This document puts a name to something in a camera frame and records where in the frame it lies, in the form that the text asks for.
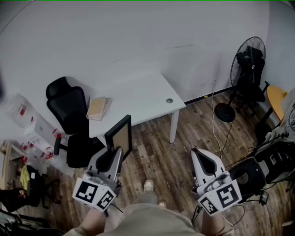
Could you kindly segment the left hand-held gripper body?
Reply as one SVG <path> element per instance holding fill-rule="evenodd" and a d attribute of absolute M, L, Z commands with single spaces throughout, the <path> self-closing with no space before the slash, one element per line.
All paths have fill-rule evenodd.
<path fill-rule="evenodd" d="M 104 212 L 122 188 L 118 180 L 120 171 L 115 167 L 99 172 L 90 166 L 82 177 L 77 178 L 72 198 L 90 208 Z"/>

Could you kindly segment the black office chair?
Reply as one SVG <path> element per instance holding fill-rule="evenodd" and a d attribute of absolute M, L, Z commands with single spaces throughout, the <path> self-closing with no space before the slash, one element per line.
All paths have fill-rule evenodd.
<path fill-rule="evenodd" d="M 91 158 L 105 146 L 98 138 L 89 137 L 88 109 L 83 89 L 72 87 L 66 77 L 60 77 L 47 86 L 46 97 L 47 107 L 69 135 L 67 145 L 61 143 L 61 135 L 56 137 L 54 155 L 64 150 L 69 167 L 87 167 Z"/>

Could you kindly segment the person's right forearm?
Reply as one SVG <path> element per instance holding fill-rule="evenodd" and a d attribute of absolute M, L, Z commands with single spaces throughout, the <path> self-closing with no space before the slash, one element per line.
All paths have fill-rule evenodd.
<path fill-rule="evenodd" d="M 233 236 L 234 228 L 226 222 L 221 212 L 210 216 L 203 213 L 201 233 L 205 236 Z"/>

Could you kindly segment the black standing fan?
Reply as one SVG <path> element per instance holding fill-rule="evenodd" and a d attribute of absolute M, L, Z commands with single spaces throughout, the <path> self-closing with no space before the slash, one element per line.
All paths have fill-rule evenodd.
<path fill-rule="evenodd" d="M 233 92 L 228 103 L 219 103 L 214 114 L 223 122 L 234 121 L 236 112 L 246 104 L 255 115 L 253 103 L 264 102 L 265 90 L 260 88 L 261 76 L 265 67 L 266 48 L 260 37 L 248 38 L 238 48 L 230 69 L 230 82 Z"/>

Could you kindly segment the white desk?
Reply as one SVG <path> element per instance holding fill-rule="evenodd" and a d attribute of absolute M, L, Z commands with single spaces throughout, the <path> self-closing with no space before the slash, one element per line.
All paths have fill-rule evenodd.
<path fill-rule="evenodd" d="M 95 96 L 111 98 L 112 102 L 101 121 L 89 121 L 91 138 L 97 137 L 105 143 L 104 134 L 127 114 L 131 116 L 132 125 L 170 114 L 169 142 L 174 143 L 179 112 L 185 103 L 161 74 L 113 85 L 99 90 Z M 167 103 L 168 98 L 173 99 L 173 103 Z"/>

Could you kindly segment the dark plastic chair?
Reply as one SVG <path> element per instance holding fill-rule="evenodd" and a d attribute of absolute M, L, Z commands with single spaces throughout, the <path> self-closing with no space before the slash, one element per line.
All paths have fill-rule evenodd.
<path fill-rule="evenodd" d="M 239 203 L 244 203 L 254 195 L 258 195 L 266 185 L 265 175 L 254 157 L 247 158 L 229 170 L 232 179 L 237 180 L 242 196 Z"/>

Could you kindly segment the person's beige clothing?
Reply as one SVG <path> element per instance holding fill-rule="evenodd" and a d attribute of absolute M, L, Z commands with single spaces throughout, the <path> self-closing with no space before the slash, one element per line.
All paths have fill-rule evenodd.
<path fill-rule="evenodd" d="M 153 191 L 141 194 L 125 208 L 118 226 L 101 236 L 203 236 L 189 218 L 158 205 Z"/>

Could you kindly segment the black bag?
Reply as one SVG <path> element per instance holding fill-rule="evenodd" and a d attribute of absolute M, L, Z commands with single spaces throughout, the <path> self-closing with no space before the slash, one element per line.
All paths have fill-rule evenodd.
<path fill-rule="evenodd" d="M 49 189 L 54 184 L 59 184 L 59 179 L 54 179 L 49 183 L 45 183 L 45 175 L 40 174 L 30 165 L 26 166 L 29 173 L 28 189 L 14 188 L 9 190 L 0 189 L 0 203 L 8 212 L 14 212 L 24 206 L 37 207 L 42 202 L 42 207 L 48 209 L 45 200 L 48 198 L 55 204 L 61 204 L 61 200 L 57 196 L 49 193 Z"/>

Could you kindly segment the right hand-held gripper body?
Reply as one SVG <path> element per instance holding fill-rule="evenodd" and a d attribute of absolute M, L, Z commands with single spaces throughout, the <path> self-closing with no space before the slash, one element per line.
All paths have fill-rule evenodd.
<path fill-rule="evenodd" d="M 242 200 L 237 181 L 227 171 L 193 188 L 193 195 L 210 216 L 223 212 Z"/>

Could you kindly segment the wooden shelf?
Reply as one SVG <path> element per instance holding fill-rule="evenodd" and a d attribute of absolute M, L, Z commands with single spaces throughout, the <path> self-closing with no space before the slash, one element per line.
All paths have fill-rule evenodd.
<path fill-rule="evenodd" d="M 22 151 L 13 143 L 4 141 L 0 147 L 0 189 L 9 189 L 14 185 Z"/>

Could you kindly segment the yellow round stool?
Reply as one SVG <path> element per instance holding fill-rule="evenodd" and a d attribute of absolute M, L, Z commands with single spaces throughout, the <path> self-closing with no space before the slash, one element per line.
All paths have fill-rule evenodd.
<path fill-rule="evenodd" d="M 295 143 L 295 87 L 288 92 L 288 95 L 281 103 L 284 111 L 284 118 L 280 125 L 267 133 L 267 142 L 292 142 Z"/>

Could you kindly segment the yellow cloth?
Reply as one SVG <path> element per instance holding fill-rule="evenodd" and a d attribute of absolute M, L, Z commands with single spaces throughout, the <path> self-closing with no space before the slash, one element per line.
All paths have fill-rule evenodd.
<path fill-rule="evenodd" d="M 20 174 L 20 182 L 24 190 L 28 189 L 29 181 L 30 181 L 30 174 L 28 172 L 27 166 L 24 166 Z"/>

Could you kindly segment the black power adapter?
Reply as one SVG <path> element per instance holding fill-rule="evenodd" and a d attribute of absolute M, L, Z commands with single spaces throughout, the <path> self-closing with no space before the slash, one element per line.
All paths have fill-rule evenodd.
<path fill-rule="evenodd" d="M 260 193 L 259 203 L 264 206 L 268 202 L 269 194 L 265 190 L 261 190 Z"/>

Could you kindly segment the person's left forearm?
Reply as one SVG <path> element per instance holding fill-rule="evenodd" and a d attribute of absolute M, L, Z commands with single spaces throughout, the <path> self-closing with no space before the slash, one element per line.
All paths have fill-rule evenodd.
<path fill-rule="evenodd" d="M 98 236 L 104 233 L 106 216 L 103 212 L 91 208 L 82 223 L 63 236 Z"/>

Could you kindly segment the black picture frame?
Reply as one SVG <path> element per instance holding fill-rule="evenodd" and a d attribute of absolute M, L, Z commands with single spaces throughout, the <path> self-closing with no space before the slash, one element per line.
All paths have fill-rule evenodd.
<path fill-rule="evenodd" d="M 106 147 L 110 153 L 122 149 L 123 161 L 132 151 L 131 116 L 126 115 L 105 133 Z"/>

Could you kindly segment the pile of clear storage boxes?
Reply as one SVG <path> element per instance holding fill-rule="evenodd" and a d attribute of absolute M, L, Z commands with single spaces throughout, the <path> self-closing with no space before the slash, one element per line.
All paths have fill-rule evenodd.
<path fill-rule="evenodd" d="M 5 103 L 5 114 L 15 125 L 23 129 L 23 137 L 27 142 L 47 155 L 52 166 L 59 171 L 67 167 L 65 156 L 53 153 L 56 140 L 54 128 L 24 96 L 19 93 L 9 96 Z"/>

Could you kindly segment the black equipment crate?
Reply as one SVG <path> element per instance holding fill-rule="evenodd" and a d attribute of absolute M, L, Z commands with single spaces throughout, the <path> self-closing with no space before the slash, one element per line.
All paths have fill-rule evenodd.
<path fill-rule="evenodd" d="M 276 142 L 255 154 L 267 184 L 284 181 L 295 173 L 295 143 Z"/>

